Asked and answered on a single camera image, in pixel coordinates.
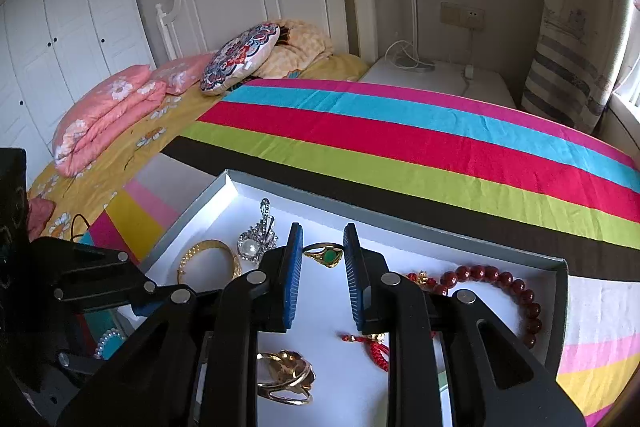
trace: rainbow striped blanket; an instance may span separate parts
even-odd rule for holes
[[[558,382],[590,426],[640,362],[640,172],[593,137],[429,91],[254,80],[155,156],[85,241],[142,260],[225,169],[566,259]]]

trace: wardrobe door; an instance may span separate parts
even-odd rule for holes
[[[89,0],[95,29],[111,74],[153,64],[136,0]]]
[[[27,151],[28,187],[52,160],[15,80],[4,29],[3,6],[0,6],[0,147],[19,147]]]
[[[110,76],[95,34],[88,0],[44,0],[49,32],[62,75],[77,102]]]
[[[53,49],[43,0],[7,0],[4,22],[20,90],[40,135],[49,143],[74,104]]]

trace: electrical outlet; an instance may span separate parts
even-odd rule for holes
[[[440,3],[440,22],[470,30],[484,29],[484,10],[450,2]]]

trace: red bead bracelet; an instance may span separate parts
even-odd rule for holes
[[[527,290],[522,279],[513,280],[513,275],[510,272],[500,272],[495,266],[478,264],[471,268],[458,266],[455,272],[444,272],[439,283],[433,277],[428,277],[427,273],[423,271],[418,274],[408,273],[407,279],[433,294],[444,296],[447,296],[449,290],[455,287],[458,282],[468,280],[488,282],[499,286],[510,293],[524,309],[524,314],[527,317],[527,333],[522,338],[524,345],[529,349],[536,345],[536,333],[542,329],[542,322],[538,318],[542,309],[540,304],[534,302],[536,295],[533,290]]]
[[[433,277],[428,277],[426,272],[421,271],[418,274],[408,273],[407,279],[415,282],[423,289],[430,291],[436,295],[449,295],[449,290],[454,288],[458,282],[482,281],[495,284],[507,293],[510,293],[516,301],[523,307],[524,314],[527,317],[526,330],[522,342],[531,349],[536,345],[536,333],[542,329],[542,322],[538,318],[542,309],[540,304],[533,302],[535,293],[533,290],[527,290],[522,279],[513,280],[510,272],[500,272],[495,266],[475,265],[458,266],[455,272],[448,271],[442,274],[438,283]],[[435,331],[431,331],[431,338],[435,338]],[[360,342],[367,346],[369,355],[373,362],[384,371],[389,371],[389,363],[383,357],[383,353],[388,356],[389,348],[382,344],[382,337],[370,335],[368,337],[356,337],[354,335],[341,335],[345,342]]]

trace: green gemstone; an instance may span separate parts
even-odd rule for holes
[[[324,252],[324,255],[322,256],[322,260],[327,264],[331,264],[336,260],[337,257],[338,257],[337,251],[335,251],[335,250],[326,250]]]

